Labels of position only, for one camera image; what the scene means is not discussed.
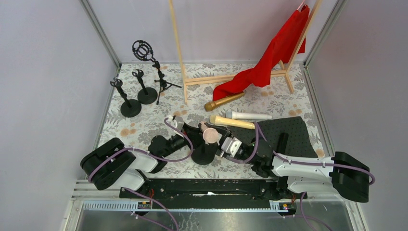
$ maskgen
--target microphone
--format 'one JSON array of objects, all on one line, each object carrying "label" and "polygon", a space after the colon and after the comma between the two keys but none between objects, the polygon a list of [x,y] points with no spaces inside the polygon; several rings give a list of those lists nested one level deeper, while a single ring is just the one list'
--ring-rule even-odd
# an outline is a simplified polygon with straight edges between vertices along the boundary
[{"label": "microphone", "polygon": [[255,129],[255,124],[245,121],[240,121],[236,119],[227,119],[220,117],[218,115],[210,116],[210,122],[215,125],[227,125],[227,126],[234,126],[239,128],[247,128],[247,129]]},{"label": "microphone", "polygon": [[200,130],[203,132],[203,140],[207,143],[216,143],[219,140],[217,130],[207,127],[204,122],[200,122]]},{"label": "microphone", "polygon": [[227,96],[227,97],[222,98],[220,100],[211,101],[211,102],[206,103],[204,105],[204,108],[205,108],[206,111],[209,112],[209,111],[212,111],[212,110],[216,109],[219,106],[222,106],[222,105],[224,105],[226,103],[229,103],[229,102],[231,102],[233,100],[237,100],[237,99],[241,98],[244,95],[245,95],[245,92],[241,92],[241,93],[236,93],[236,94]]},{"label": "microphone", "polygon": [[267,114],[243,113],[243,112],[227,111],[227,112],[225,113],[225,118],[230,118],[230,119],[251,119],[251,120],[268,120],[268,119],[272,119],[272,116],[271,116],[271,115],[267,115]]}]

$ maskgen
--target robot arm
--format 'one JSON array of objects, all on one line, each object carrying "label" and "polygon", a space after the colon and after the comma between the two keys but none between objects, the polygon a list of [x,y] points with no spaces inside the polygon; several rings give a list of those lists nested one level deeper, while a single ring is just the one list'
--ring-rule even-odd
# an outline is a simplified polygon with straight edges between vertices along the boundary
[{"label": "robot arm", "polygon": [[[235,160],[246,160],[254,151],[253,144],[245,144],[234,137],[231,132],[220,126],[212,126],[220,134],[220,139],[211,149],[216,155]],[[181,117],[173,117],[173,127],[176,127],[191,140],[193,148],[202,147],[203,131],[184,123]],[[284,153],[288,134],[283,133],[276,151]],[[125,148],[119,138],[108,141],[81,161],[81,167],[89,175],[89,181],[98,190],[104,190],[112,185],[137,190],[145,182],[141,171],[156,173],[166,164],[166,161],[152,157],[166,157],[186,146],[186,139],[176,132],[170,139],[155,136],[147,152],[133,148]],[[248,161],[252,170],[258,175],[278,182],[271,194],[274,198],[285,198],[292,193],[319,192],[339,193],[346,199],[356,202],[367,202],[369,194],[369,176],[359,171],[341,169],[335,165],[347,165],[354,168],[370,169],[350,155],[336,152],[334,157],[303,158],[274,153],[273,148],[264,140],[258,141],[256,155]]]}]

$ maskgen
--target tripod stand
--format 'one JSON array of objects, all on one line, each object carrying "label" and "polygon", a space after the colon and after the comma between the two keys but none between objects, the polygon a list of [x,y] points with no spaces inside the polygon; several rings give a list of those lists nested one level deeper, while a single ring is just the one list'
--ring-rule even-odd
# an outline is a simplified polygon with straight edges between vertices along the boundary
[{"label": "tripod stand", "polygon": [[160,63],[153,57],[153,49],[150,46],[149,43],[143,41],[143,40],[137,40],[136,42],[133,43],[132,46],[132,51],[133,55],[141,61],[152,61],[154,64],[152,67],[157,69],[157,73],[159,75],[159,80],[154,80],[154,82],[159,82],[160,83],[160,90],[159,90],[159,95],[157,97],[157,102],[156,104],[159,105],[159,100],[160,100],[160,94],[169,89],[171,86],[175,86],[178,88],[181,88],[181,86],[169,83],[166,80],[164,80],[165,75],[162,73],[160,70]]},{"label": "tripod stand", "polygon": [[154,68],[157,69],[157,73],[158,73],[158,75],[159,75],[159,80],[157,80],[157,79],[154,80],[155,83],[157,83],[157,82],[160,83],[159,96],[158,96],[158,98],[157,98],[157,103],[156,103],[157,105],[159,105],[160,93],[162,93],[163,91],[169,89],[171,86],[175,86],[175,87],[178,87],[178,88],[181,88],[181,86],[176,85],[176,84],[173,84],[173,83],[169,83],[169,82],[167,82],[166,80],[163,79],[163,77],[164,77],[165,75],[164,75],[163,72],[160,70],[160,63],[159,63],[159,61],[155,60],[155,61],[154,61],[154,64],[152,65],[152,67],[154,67]]}]

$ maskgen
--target white wall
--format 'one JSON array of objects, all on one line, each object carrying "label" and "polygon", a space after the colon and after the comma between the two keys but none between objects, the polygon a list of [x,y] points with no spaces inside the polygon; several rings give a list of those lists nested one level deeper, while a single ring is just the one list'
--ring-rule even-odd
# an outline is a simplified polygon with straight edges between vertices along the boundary
[{"label": "white wall", "polygon": [[0,1],[0,230],[59,229],[114,73],[79,1]]},{"label": "white wall", "polygon": [[[174,0],[184,61],[258,61],[302,0]],[[306,0],[313,7],[315,0]],[[306,37],[312,48],[337,0],[323,0]],[[90,0],[121,62],[139,62],[134,41],[161,62],[178,62],[168,0]],[[304,60],[300,54],[297,60]]]},{"label": "white wall", "polygon": [[377,178],[370,231],[407,230],[408,1],[348,1],[310,66],[334,147]]}]

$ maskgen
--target black perforated board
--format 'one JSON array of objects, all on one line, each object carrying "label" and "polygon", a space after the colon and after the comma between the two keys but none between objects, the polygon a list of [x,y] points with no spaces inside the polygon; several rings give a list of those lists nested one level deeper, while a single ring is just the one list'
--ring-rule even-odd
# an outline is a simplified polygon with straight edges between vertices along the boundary
[{"label": "black perforated board", "polygon": [[[265,120],[258,122],[258,124],[273,149],[276,149],[281,133],[286,132],[289,134],[289,139],[286,145],[285,155],[317,157],[315,150],[310,144],[306,123],[300,116]],[[252,139],[255,138],[255,130],[237,127],[228,127],[228,129],[243,143],[250,144]]]}]

